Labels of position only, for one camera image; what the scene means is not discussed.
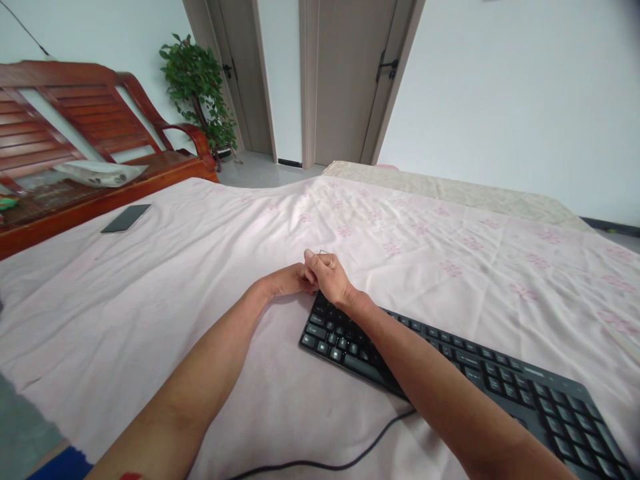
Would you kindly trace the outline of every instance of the black smartphone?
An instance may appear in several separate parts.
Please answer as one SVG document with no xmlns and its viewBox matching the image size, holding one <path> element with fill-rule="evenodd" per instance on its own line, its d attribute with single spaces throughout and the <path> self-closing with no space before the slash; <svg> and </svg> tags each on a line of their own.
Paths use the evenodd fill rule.
<svg viewBox="0 0 640 480">
<path fill-rule="evenodd" d="M 148 210 L 151 205 L 132 205 L 118 215 L 114 221 L 108 224 L 100 233 L 116 233 L 126 231 Z"/>
</svg>

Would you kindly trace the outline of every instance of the wooden bench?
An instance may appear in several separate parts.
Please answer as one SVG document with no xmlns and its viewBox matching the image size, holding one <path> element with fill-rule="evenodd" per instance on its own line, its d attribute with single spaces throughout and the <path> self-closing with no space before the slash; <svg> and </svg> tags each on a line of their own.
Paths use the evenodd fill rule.
<svg viewBox="0 0 640 480">
<path fill-rule="evenodd" d="M 120 96 L 123 87 L 153 126 L 158 146 Z M 26 100 L 20 89 L 35 89 L 107 162 L 140 147 L 153 154 L 125 162 L 148 165 L 134 181 L 113 189 L 70 179 L 28 191 L 20 180 L 84 156 Z M 193 140 L 197 155 L 174 151 L 165 135 L 178 129 Z M 0 65 L 0 183 L 19 196 L 18 206 L 0 212 L 0 260 L 98 215 L 190 177 L 218 182 L 216 163 L 202 131 L 188 123 L 170 125 L 151 104 L 138 80 L 94 63 L 23 61 Z"/>
</svg>

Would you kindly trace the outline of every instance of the green leaves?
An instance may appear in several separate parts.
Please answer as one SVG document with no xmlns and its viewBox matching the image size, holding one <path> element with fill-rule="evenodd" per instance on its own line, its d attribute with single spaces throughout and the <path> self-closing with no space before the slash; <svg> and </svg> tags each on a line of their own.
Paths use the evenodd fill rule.
<svg viewBox="0 0 640 480">
<path fill-rule="evenodd" d="M 222 86 L 222 68 L 216 61 L 211 49 L 204 50 L 191 44 L 191 34 L 174 45 L 164 44 L 159 51 L 167 61 L 160 68 L 169 83 L 167 92 L 173 100 L 178 113 L 188 122 L 200 125 L 211 148 L 232 146 L 237 148 L 233 127 L 236 122 L 230 117 L 220 90 Z M 206 125 L 201 125 L 193 110 L 196 99 L 204 112 Z"/>
</svg>

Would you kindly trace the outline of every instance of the power cord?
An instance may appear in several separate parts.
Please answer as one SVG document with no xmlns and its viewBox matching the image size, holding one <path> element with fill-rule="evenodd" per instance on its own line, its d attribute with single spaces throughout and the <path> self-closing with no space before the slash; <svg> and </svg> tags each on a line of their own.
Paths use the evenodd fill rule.
<svg viewBox="0 0 640 480">
<path fill-rule="evenodd" d="M 42 45 L 40 45 L 40 44 L 38 43 L 38 40 L 36 40 L 36 39 L 35 39 L 35 37 L 31 34 L 31 32 L 30 32 L 29 30 L 27 30 L 27 28 L 22 24 L 22 22 L 20 21 L 20 19 L 19 19 L 18 17 L 16 17 L 16 16 L 15 16 L 15 13 L 14 13 L 14 12 L 12 12 L 12 11 L 11 11 L 11 9 L 10 9 L 8 6 L 6 6 L 6 5 L 5 5 L 5 3 L 4 3 L 2 0 L 0 0 L 0 3 L 2 3 L 2 6 L 3 6 L 4 8 L 6 8 L 7 10 L 9 10 L 9 13 L 13 15 L 13 18 L 15 18 L 15 19 L 17 20 L 17 22 L 20 24 L 20 26 L 21 26 L 22 28 L 24 28 L 25 32 L 27 32 L 27 33 L 29 34 L 29 36 L 33 39 L 33 41 L 34 41 L 34 42 L 36 42 L 36 45 L 38 45 L 38 47 L 40 47 L 40 50 L 42 50 L 42 51 L 45 53 L 45 55 L 46 55 L 46 56 L 50 57 L 49 52 L 47 52 L 47 51 L 45 50 L 45 48 L 44 48 Z"/>
<path fill-rule="evenodd" d="M 410 411 L 408 411 L 406 413 L 403 413 L 402 415 L 398 415 L 396 418 L 391 420 L 382 429 L 382 432 L 380 432 L 380 435 L 378 435 L 378 437 L 373 441 L 373 443 L 370 444 L 370 446 L 366 450 L 364 450 L 364 452 L 362 452 L 360 455 L 358 455 L 356 459 L 354 459 L 354 460 L 352 460 L 349 463 L 346 463 L 344 465 L 325 465 L 324 463 L 318 463 L 318 462 L 314 462 L 314 461 L 311 461 L 311 460 L 295 460 L 295 461 L 288 462 L 288 463 L 282 463 L 280 465 L 266 465 L 264 467 L 254 468 L 252 470 L 248 470 L 248 471 L 246 471 L 244 473 L 241 473 L 240 475 L 236 475 L 235 477 L 232 477 L 229 480 L 241 480 L 241 479 L 248 478 L 248 477 L 250 477 L 252 475 L 256 475 L 257 473 L 284 470 L 284 469 L 288 469 L 288 468 L 291 468 L 291 467 L 297 467 L 299 465 L 306 465 L 308 467 L 320 468 L 320 469 L 330 470 L 330 471 L 340 471 L 340 470 L 349 469 L 352 466 L 354 466 L 356 463 L 358 463 L 360 460 L 362 460 L 364 457 L 366 457 L 367 454 L 371 450 L 373 450 L 373 448 L 378 444 L 380 439 L 384 436 L 384 434 L 387 432 L 387 430 L 389 430 L 389 428 L 394 423 L 396 423 L 397 421 L 400 421 L 402 419 L 405 419 L 405 418 L 413 415 L 414 413 L 415 413 L 415 409 L 412 409 L 412 410 L 410 410 Z"/>
</svg>

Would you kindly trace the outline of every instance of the wooden door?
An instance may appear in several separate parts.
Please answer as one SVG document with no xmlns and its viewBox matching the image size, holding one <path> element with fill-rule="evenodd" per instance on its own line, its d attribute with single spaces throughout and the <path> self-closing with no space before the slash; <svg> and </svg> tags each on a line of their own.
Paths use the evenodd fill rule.
<svg viewBox="0 0 640 480">
<path fill-rule="evenodd" d="M 413 4 L 320 0 L 316 163 L 371 164 Z"/>
<path fill-rule="evenodd" d="M 208 0 L 246 150 L 272 154 L 267 100 L 251 0 Z"/>
</svg>

